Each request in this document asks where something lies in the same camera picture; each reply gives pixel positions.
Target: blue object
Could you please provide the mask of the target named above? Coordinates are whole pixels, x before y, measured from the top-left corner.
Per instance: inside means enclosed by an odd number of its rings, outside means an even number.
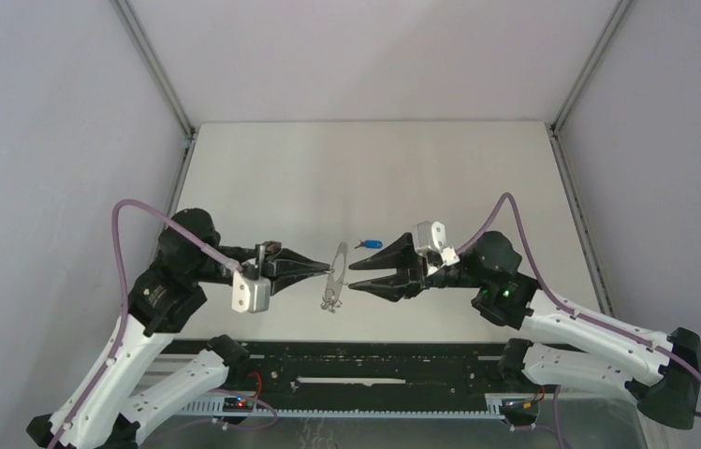
[[[383,242],[380,240],[362,240],[356,248],[369,248],[371,250],[379,250],[383,248]]]

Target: white table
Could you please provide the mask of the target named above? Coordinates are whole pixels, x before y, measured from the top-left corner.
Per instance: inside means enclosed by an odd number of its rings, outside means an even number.
[[[598,310],[539,122],[207,123],[198,132],[179,209],[207,210],[225,245],[253,248],[276,239],[330,263],[346,241],[352,263],[372,255],[352,249],[359,239],[388,245],[423,220],[443,222],[450,244],[460,246],[504,191],[518,201],[549,286]],[[508,206],[493,228],[523,254]],[[525,258],[520,270],[532,275]],[[348,271],[345,280],[392,272]],[[475,290],[429,290],[389,303],[344,288],[343,305],[331,314],[320,309],[325,283],[318,277],[290,286],[258,314],[233,312],[230,288],[204,284],[209,301],[181,337],[495,342],[518,334],[472,309]]]

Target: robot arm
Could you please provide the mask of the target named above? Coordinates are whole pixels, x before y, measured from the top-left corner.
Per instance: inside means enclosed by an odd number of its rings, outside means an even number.
[[[54,447],[60,449],[137,447],[184,404],[222,385],[232,371],[242,371],[248,354],[223,336],[210,340],[208,348],[188,367],[129,397],[154,358],[206,302],[199,282],[231,285],[235,311],[259,312],[269,307],[270,296],[295,282],[326,274],[330,268],[274,241],[254,249],[222,247],[220,234],[204,210],[183,210],[173,221],[212,248],[245,261],[241,270],[218,264],[174,229],[164,230],[156,258],[129,293],[126,328],[118,352],[109,357],[120,335],[121,319],[72,397],[57,412],[37,416],[28,426],[28,434],[40,447],[50,446],[56,432],[60,440]],[[77,413],[67,420],[73,408]]]
[[[443,230],[440,238],[429,232],[436,226]],[[679,328],[668,336],[638,328],[555,295],[560,307],[536,279],[518,272],[521,256],[501,233],[484,233],[458,258],[451,257],[455,251],[446,245],[445,235],[443,225],[437,222],[415,226],[413,233],[403,234],[379,253],[349,266],[394,268],[395,274],[355,282],[349,288],[392,302],[430,288],[477,289],[472,307],[489,322],[524,330],[535,340],[567,342],[586,353],[556,353],[562,362],[544,366],[536,361],[545,360],[537,357],[547,357],[548,349],[534,345],[513,351],[509,358],[519,359],[511,360],[503,373],[520,371],[536,384],[562,381],[596,393],[630,395],[629,400],[647,417],[670,427],[692,427],[700,383],[657,349],[677,355],[701,372],[696,334]],[[626,332],[651,341],[652,346],[623,336]]]

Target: gray floor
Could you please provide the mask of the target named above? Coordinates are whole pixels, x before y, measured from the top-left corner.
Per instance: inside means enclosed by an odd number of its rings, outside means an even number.
[[[645,448],[634,407],[593,399],[561,403],[562,430],[573,449]],[[159,433],[192,418],[173,418]],[[538,424],[552,425],[550,403],[541,407]],[[409,449],[523,448],[553,449],[556,438],[545,431],[510,433],[493,420],[284,419],[274,427],[223,431],[210,425],[190,427],[143,449]]]

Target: blue tool handle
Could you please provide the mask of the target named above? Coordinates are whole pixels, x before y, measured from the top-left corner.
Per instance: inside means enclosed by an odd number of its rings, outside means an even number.
[[[364,240],[364,248],[379,250],[383,248],[383,242],[380,240]]]

